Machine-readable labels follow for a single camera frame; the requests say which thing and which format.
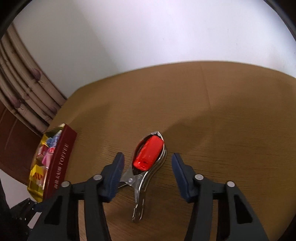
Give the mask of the beige patterned curtain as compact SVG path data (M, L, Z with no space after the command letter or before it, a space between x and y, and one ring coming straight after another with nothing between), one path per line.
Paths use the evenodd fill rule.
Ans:
M31 56L13 24L1 38L1 102L29 129L46 132L66 97Z

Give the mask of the pink rectangular eraser block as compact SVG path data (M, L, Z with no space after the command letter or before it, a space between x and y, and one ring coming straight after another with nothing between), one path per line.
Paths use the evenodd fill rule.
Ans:
M49 169L53 153L47 152L43 157L42 164Z

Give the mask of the red gold-lined tin box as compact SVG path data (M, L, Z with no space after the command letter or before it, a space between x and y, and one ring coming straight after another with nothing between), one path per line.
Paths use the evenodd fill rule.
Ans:
M51 198L65 180L76 137L77 133L65 123L43 134L34 154L30 171L35 165L43 166L42 160L47 152L53 153L53 157L50 167L47 169L43 186L37 185L36 181L29 174L27 190L36 202L42 202Z

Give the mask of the metal clip with red block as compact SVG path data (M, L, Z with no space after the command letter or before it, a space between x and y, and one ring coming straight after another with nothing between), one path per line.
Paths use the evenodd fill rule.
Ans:
M150 133L135 148L132 160L121 177L119 188L130 186L134 190L135 206L132 214L134 223L142 219L149 182L163 166L167 152L161 133L159 131Z

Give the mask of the brown wooden door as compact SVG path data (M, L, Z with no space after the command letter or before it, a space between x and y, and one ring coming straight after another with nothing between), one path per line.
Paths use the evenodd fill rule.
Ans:
M18 120L3 104L0 115L1 170L27 185L33 156L41 137Z

